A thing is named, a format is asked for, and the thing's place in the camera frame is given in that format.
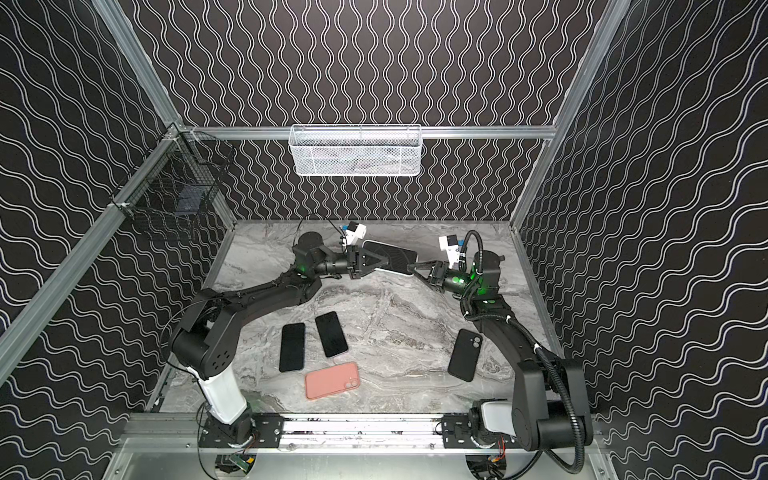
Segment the black phone purple edge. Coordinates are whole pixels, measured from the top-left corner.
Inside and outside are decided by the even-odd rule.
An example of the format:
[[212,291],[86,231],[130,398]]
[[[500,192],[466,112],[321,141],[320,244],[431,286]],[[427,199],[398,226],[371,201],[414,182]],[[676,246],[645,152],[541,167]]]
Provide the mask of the black phone purple edge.
[[319,315],[315,318],[315,324],[326,358],[348,351],[348,343],[335,311]]

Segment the pink phone case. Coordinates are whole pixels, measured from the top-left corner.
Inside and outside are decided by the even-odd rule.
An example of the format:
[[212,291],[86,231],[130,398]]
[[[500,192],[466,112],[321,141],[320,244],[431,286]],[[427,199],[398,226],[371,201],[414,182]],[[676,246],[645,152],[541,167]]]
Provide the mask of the pink phone case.
[[312,371],[305,376],[305,395],[308,400],[336,395],[359,386],[360,375],[355,362]]

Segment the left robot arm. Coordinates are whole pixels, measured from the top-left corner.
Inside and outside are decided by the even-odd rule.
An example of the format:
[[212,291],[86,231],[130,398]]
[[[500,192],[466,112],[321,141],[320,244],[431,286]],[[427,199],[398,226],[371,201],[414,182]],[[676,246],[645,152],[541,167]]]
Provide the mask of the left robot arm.
[[232,369],[241,331],[278,310],[307,303],[322,280],[356,280],[390,264],[387,256],[359,245],[335,251],[318,232],[301,234],[288,270],[266,283],[235,291],[202,290],[170,336],[170,351],[197,380],[210,413],[233,426],[250,412]]

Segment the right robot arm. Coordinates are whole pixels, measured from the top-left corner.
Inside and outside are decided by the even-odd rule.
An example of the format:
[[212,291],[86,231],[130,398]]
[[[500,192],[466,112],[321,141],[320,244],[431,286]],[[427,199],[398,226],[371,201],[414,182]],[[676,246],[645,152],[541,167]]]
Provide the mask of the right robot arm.
[[580,473],[593,441],[591,412],[581,363],[545,347],[516,317],[500,292],[505,257],[477,252],[456,268],[442,260],[412,263],[410,273],[431,289],[449,292],[460,313],[490,340],[513,370],[513,392],[505,409],[509,436],[534,458],[512,475],[517,479],[543,455],[569,474]]

